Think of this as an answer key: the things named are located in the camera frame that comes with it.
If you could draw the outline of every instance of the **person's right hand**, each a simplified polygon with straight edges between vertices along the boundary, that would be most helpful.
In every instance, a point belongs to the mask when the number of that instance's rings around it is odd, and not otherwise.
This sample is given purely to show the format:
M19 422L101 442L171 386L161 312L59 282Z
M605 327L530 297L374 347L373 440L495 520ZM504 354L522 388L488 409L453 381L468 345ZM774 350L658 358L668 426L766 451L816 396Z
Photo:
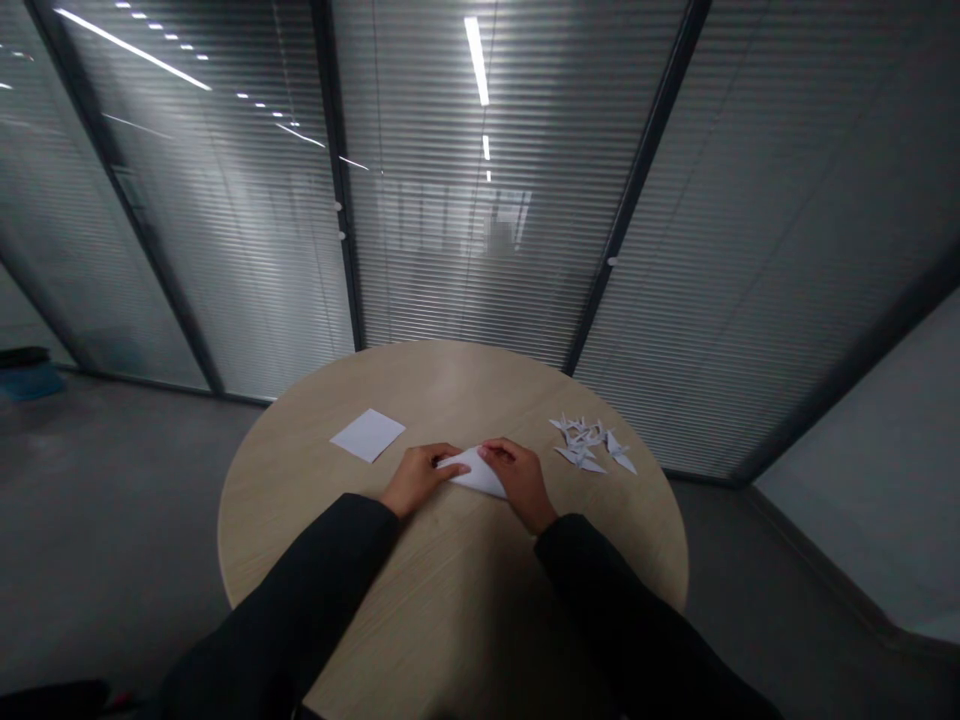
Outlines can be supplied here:
M496 438L483 443L477 454L497 474L510 507L527 530L539 536L553 525L557 511L547 497L540 458L533 450L506 438Z

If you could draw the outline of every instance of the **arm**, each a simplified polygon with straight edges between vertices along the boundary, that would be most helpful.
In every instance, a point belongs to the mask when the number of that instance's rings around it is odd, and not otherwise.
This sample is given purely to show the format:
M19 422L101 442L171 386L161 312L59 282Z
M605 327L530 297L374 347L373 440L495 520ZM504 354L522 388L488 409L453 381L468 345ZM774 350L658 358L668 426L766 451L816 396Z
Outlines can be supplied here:
M586 518L558 518L536 453L501 438L484 443L481 456L538 536L537 557L627 716L780 717Z
M457 448L407 450L380 501L345 494L166 677L143 718L290 717L333 654L400 530L444 480Z

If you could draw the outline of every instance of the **blue object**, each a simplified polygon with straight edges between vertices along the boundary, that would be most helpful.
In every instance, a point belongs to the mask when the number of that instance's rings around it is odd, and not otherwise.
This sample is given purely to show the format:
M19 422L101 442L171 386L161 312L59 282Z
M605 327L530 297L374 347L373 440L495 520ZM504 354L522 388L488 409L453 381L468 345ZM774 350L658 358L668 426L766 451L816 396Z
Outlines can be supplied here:
M49 361L0 368L0 387L16 402L34 400L63 390L63 380Z

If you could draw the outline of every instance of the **hand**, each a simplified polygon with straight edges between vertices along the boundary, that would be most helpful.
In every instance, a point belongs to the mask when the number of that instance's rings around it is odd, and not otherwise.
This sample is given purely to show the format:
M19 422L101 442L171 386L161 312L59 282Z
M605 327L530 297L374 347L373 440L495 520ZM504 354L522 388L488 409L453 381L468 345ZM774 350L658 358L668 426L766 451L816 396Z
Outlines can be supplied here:
M383 491L380 502L403 520L419 509L433 491L440 487L440 483L470 472L467 465L448 465L439 470L436 468L439 460L462 452L463 450L447 443L407 448L393 479Z
M547 497L540 458L533 450L527 450L506 438L497 438L487 440L477 453L500 478L510 507L527 530L540 535L553 525L557 511Z

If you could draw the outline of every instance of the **person's left hand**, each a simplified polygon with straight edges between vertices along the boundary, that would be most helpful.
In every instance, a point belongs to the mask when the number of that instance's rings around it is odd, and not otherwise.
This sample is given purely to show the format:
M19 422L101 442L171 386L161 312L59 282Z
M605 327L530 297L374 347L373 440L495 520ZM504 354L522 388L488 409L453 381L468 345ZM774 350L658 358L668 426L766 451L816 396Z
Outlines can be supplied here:
M393 479L383 491L380 502L403 520L419 509L440 486L440 483L470 472L470 467L467 465L436 468L440 460L462 452L463 450L447 443L407 448L400 466L393 474Z

